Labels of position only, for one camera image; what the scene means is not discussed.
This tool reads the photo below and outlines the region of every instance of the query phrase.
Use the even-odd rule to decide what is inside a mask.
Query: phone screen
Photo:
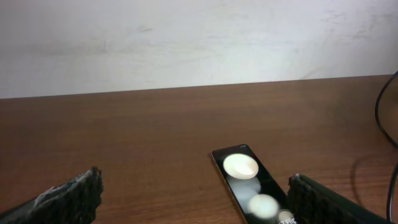
[[[219,149],[212,155],[248,224],[297,223],[285,192],[249,146]]]

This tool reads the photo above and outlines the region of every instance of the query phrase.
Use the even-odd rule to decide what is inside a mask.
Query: textured black surface
[[[287,198],[300,224],[388,223],[304,175],[294,175],[289,179],[289,185]]]
[[[96,167],[91,169],[88,177],[77,182],[72,190],[66,190],[51,200],[39,206],[18,212],[23,206],[7,212],[1,219],[18,212],[17,218],[6,222],[7,224],[86,224],[94,221],[96,208],[101,204],[103,183],[101,171]]]

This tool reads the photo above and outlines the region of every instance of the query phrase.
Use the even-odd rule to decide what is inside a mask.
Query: white wall
[[[0,98],[396,70],[396,0],[0,0]]]

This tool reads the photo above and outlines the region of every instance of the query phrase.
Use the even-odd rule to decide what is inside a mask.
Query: wood grain
[[[210,152],[245,143],[284,190],[305,174],[385,216],[398,151],[374,103],[388,78],[0,100],[0,211],[96,165],[97,224],[242,223]],[[398,139],[396,86],[381,114]]]

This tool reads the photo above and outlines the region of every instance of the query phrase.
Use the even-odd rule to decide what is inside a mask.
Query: wooden desk
[[[305,174],[385,217],[398,150],[378,130],[374,103],[388,78],[0,100],[0,208],[96,165],[97,224],[242,223],[210,152],[246,143],[284,190]],[[395,90],[384,123],[398,124]]]

